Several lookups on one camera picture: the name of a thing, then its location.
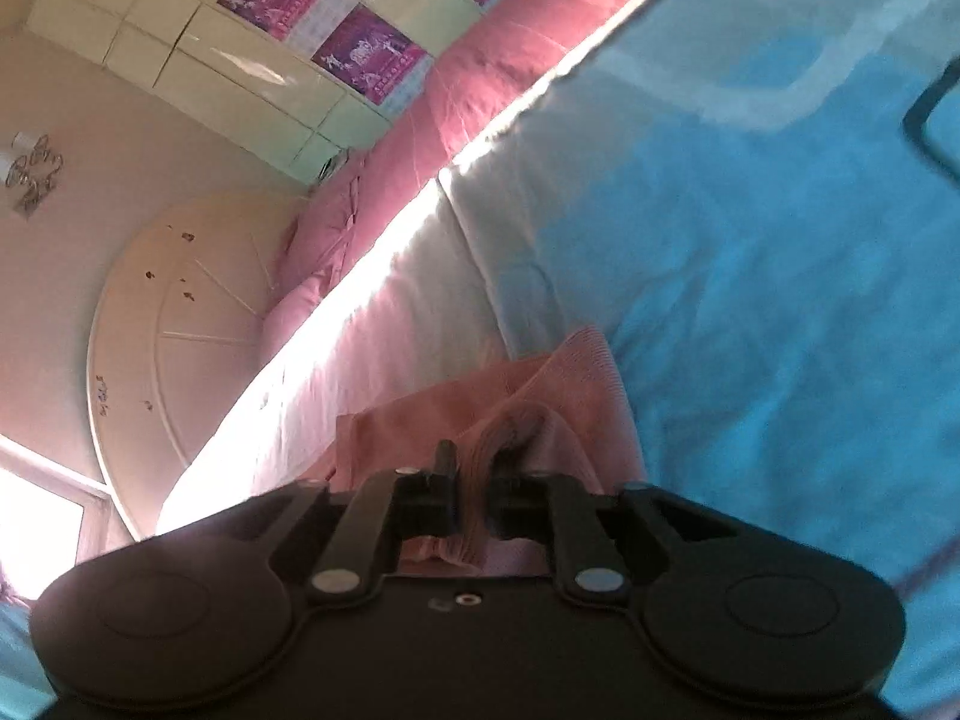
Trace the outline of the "cream round headboard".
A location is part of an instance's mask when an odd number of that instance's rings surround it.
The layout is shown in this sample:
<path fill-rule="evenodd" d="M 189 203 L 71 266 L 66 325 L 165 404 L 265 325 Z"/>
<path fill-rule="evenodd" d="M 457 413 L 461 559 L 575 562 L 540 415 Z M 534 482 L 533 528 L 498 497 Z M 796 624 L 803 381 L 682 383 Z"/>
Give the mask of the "cream round headboard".
<path fill-rule="evenodd" d="M 114 260 L 86 356 L 86 399 L 104 481 L 133 538 L 260 367 L 277 262 L 304 202 L 218 193 L 161 211 Z"/>

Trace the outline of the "blue patterned bed sheet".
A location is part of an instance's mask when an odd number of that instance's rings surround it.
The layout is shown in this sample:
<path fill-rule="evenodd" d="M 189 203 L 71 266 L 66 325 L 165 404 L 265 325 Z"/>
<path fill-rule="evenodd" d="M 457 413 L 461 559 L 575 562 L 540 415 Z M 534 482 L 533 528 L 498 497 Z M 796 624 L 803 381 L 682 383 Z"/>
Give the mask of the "blue patterned bed sheet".
<path fill-rule="evenodd" d="M 342 415 L 604 335 L 638 603 L 311 569 Z M 2 605 L 8 718 L 952 718 L 958 0 L 628 0 L 416 194 L 153 535 Z"/>

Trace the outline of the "pink quilt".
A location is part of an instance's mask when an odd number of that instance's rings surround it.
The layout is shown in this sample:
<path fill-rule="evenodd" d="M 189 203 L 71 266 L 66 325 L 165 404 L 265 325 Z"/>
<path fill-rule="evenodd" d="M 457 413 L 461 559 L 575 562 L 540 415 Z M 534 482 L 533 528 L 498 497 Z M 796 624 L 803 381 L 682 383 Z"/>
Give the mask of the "pink quilt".
<path fill-rule="evenodd" d="M 444 50 L 389 132 L 371 148 L 350 148 L 368 158 L 340 281 L 441 167 L 626 4 L 500 0 Z"/>

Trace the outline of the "window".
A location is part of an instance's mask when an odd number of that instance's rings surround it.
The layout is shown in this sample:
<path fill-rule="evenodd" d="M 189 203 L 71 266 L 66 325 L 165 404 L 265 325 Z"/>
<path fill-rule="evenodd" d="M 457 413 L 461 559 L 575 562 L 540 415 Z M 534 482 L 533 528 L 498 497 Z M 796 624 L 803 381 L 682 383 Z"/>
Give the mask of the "window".
<path fill-rule="evenodd" d="M 2 577 L 34 601 L 60 575 L 99 556 L 109 530 L 109 489 L 2 437 Z"/>

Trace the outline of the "pink ribbed garment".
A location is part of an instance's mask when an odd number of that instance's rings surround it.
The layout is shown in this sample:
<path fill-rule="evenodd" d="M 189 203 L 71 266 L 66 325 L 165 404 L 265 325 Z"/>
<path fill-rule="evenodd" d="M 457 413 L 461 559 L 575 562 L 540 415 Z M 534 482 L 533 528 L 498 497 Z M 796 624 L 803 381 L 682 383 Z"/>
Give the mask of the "pink ribbed garment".
<path fill-rule="evenodd" d="M 592 494 L 644 478 L 630 403 L 612 351 L 581 328 L 550 355 L 497 362 L 335 423 L 335 439 L 302 473 L 334 493 L 397 468 L 428 470 L 439 442 L 455 445 L 462 532 L 410 539 L 398 570 L 430 577 L 540 575 L 545 551 L 501 541 L 485 525 L 485 488 L 501 461 L 521 472 L 562 473 Z"/>

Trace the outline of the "pink pillow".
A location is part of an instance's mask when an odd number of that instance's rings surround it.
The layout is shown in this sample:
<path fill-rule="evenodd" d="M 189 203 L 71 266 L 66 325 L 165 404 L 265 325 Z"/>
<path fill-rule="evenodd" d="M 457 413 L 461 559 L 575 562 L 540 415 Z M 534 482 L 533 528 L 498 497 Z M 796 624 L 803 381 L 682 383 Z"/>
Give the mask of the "pink pillow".
<path fill-rule="evenodd" d="M 260 333 L 262 366 L 274 359 L 342 278 L 358 216 L 356 183 L 366 158 L 363 149 L 347 149 L 332 158 L 285 232 L 277 260 L 278 298 Z"/>

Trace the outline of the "wall lamp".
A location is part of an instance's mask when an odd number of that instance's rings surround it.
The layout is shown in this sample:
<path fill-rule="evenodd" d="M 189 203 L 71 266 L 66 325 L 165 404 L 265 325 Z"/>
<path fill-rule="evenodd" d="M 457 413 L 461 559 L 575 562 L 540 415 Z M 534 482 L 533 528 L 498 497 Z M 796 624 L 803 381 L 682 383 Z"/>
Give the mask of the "wall lamp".
<path fill-rule="evenodd" d="M 31 220 L 57 187 L 64 165 L 45 133 L 16 132 L 2 148 L 2 210 Z"/>

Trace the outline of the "cream glossy wardrobe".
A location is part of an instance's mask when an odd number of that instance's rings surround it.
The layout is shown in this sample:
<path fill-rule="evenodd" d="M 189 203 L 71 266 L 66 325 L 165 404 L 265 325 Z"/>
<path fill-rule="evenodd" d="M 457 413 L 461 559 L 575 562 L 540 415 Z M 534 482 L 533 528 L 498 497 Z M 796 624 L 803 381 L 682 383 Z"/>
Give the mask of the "cream glossy wardrobe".
<path fill-rule="evenodd" d="M 303 184 L 368 148 L 423 88 L 434 59 L 498 0 L 317 0 L 279 41 L 217 0 L 34 0 L 29 31 L 155 94 Z M 311 62 L 364 5 L 427 51 L 382 106 Z"/>

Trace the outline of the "lower left purple poster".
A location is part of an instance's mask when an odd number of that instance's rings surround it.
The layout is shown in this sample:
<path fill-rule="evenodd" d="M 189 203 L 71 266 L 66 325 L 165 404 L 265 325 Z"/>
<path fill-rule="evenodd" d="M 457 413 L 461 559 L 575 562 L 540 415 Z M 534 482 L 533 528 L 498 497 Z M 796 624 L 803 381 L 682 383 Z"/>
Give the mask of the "lower left purple poster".
<path fill-rule="evenodd" d="M 356 5 L 325 37 L 311 62 L 368 103 L 382 106 L 427 59 L 427 51 L 410 37 Z"/>

